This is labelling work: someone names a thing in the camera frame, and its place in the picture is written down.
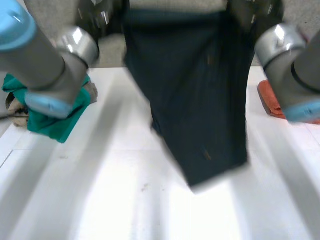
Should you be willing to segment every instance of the white table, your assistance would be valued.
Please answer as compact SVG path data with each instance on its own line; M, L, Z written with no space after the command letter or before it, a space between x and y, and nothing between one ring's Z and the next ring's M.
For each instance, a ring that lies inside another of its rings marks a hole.
M98 103L67 143L13 125L0 138L1 240L309 240L317 234L305 224L313 216L299 183L307 174L305 189L317 190L320 128L266 115L257 94L261 68L251 68L248 81L251 166L198 195L150 130L149 105L126 70L94 69L90 76ZM272 125L282 131L277 139L262 130ZM299 147L287 141L284 148L301 150L302 157L288 155L303 167L286 171L276 143L288 136ZM299 175L297 185L291 173Z

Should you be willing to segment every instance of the towel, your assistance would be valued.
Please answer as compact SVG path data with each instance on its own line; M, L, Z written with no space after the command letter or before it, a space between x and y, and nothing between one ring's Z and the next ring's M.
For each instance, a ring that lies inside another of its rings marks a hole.
M7 74L4 79L2 90L6 93L12 93L14 98L8 108L8 111L16 111L22 106L26 107L25 94L27 88L23 86L14 76ZM45 116L41 113L28 110L25 118L14 118L16 126L23 127L27 123L27 129L31 132L45 135L51 139L57 140L59 143L65 143L77 124L78 120L87 109L87 107L97 100L98 91L89 76L83 81L83 87L78 94L73 110L67 119L56 119Z
M277 97L268 80L264 80L259 83L258 93L259 93L262 105L268 115L279 118L279 119L286 119L286 116L282 112L280 104L277 100ZM307 123L319 125L320 119L312 122L307 122Z
M130 9L125 64L190 187L247 161L251 37L226 11Z

